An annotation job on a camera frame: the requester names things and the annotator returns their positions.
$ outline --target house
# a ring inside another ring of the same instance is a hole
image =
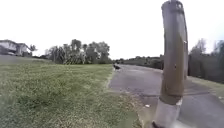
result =
[[[24,43],[16,43],[11,40],[0,40],[0,54],[14,54],[24,56],[28,54],[29,47]]]

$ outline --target grassy slope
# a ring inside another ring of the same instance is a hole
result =
[[[0,55],[0,64],[52,64],[51,61],[10,55]]]
[[[111,72],[110,65],[0,65],[0,127],[140,127],[130,98],[107,91]]]
[[[209,80],[203,80],[196,77],[188,77],[189,80],[191,80],[194,83],[207,86],[211,88],[212,93],[214,93],[217,97],[221,97],[221,101],[224,102],[224,84],[209,81]]]

